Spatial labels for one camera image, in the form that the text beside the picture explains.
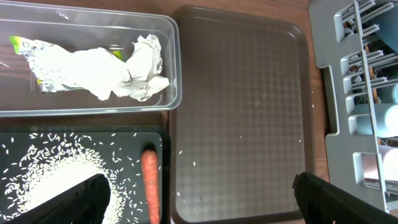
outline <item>transparent container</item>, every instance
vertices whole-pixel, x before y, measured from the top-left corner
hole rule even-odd
[[[178,27],[167,16],[79,7],[0,1],[0,116],[48,116],[171,110],[182,99]],[[103,47],[134,51],[132,42],[156,35],[170,86],[145,102],[114,93],[100,101],[88,90],[43,94],[25,57],[9,41],[16,35],[60,45],[69,51]]]

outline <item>carrot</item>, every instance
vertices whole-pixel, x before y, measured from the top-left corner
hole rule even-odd
[[[153,150],[145,150],[141,156],[141,168],[144,178],[150,224],[160,223],[159,179],[157,155]]]

